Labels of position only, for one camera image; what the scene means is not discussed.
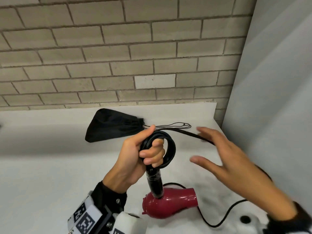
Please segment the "black sleeve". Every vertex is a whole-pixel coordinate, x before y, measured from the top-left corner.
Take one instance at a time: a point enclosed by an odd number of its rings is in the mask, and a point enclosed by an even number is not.
[[[291,232],[310,232],[312,226],[312,218],[310,215],[296,202],[297,215],[287,221],[275,221],[269,215],[269,223],[267,229],[263,230],[264,234],[285,234]]]
[[[127,200],[127,193],[119,194],[107,188],[102,181],[100,181],[91,194],[94,205],[101,210],[104,205],[113,212],[121,213],[124,209]]]

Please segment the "hair dryer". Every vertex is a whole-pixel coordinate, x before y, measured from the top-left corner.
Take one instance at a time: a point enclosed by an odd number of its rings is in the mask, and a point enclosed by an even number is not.
[[[152,135],[143,141],[140,150],[151,148],[152,142],[158,138],[166,139],[168,142],[167,151],[163,158],[163,164],[157,168],[153,168],[151,165],[146,166],[146,176],[151,192],[143,198],[142,207],[144,212],[142,214],[147,214],[150,217],[158,219],[167,218],[184,209],[198,206],[196,194],[193,188],[174,189],[164,188],[162,185],[160,169],[168,166],[176,153],[176,146],[173,139],[169,134],[162,130],[173,130],[206,140],[196,134],[181,129],[160,128],[155,130]]]

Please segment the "right hand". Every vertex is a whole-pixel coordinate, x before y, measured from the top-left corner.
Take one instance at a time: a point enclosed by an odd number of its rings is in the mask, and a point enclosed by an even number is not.
[[[222,166],[201,156],[191,157],[191,162],[207,169],[229,189],[266,211],[275,220],[289,220],[297,214],[292,200],[239,147],[217,130],[206,127],[197,127],[197,130],[201,137],[214,142]]]

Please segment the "hair dryer nozzle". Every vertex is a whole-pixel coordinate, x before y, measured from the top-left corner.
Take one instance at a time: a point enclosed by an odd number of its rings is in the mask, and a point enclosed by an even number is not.
[[[197,197],[193,188],[164,188],[163,197],[157,199],[152,193],[143,198],[143,213],[150,217],[164,219],[184,209],[197,207]]]

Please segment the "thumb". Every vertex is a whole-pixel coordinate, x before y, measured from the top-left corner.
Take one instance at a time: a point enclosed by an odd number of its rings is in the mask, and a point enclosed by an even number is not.
[[[136,135],[131,137],[131,140],[136,144],[141,143],[147,137],[149,137],[155,130],[155,125],[151,125],[148,129],[142,130],[141,132],[137,133]]]
[[[195,163],[195,164],[201,166],[202,168],[208,170],[209,172],[211,172],[216,177],[220,177],[220,176],[224,175],[224,173],[225,173],[225,171],[222,169],[221,166],[214,164],[212,161],[206,159],[205,157],[192,156],[190,158],[190,161],[192,163]]]

